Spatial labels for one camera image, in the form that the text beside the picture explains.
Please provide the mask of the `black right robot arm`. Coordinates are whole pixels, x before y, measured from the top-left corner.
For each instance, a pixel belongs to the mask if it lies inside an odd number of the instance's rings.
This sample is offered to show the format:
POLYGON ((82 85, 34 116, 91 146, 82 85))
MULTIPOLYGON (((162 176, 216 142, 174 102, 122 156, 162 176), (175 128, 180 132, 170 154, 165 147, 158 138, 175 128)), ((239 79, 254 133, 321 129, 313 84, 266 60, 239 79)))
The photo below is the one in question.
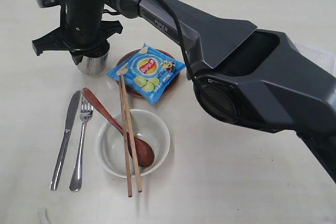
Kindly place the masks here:
POLYGON ((37 55, 68 51, 75 64, 94 57, 119 22, 141 17, 177 43, 201 107, 215 119, 249 129, 295 131, 335 178, 335 77, 303 56, 285 33, 247 20, 215 17, 178 0, 36 0, 60 6, 60 26, 33 40, 37 55))

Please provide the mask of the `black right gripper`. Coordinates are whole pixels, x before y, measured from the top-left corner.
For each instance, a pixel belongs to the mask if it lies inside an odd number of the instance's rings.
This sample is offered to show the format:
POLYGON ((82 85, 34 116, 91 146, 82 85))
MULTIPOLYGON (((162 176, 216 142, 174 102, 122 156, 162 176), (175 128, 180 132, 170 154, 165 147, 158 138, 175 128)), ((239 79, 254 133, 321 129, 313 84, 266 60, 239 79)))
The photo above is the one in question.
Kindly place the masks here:
POLYGON ((103 6, 100 0, 66 0, 62 30, 58 27, 31 42, 36 56, 44 51, 70 51, 75 64, 84 55, 98 57, 105 40, 123 31, 119 21, 101 21, 103 6))

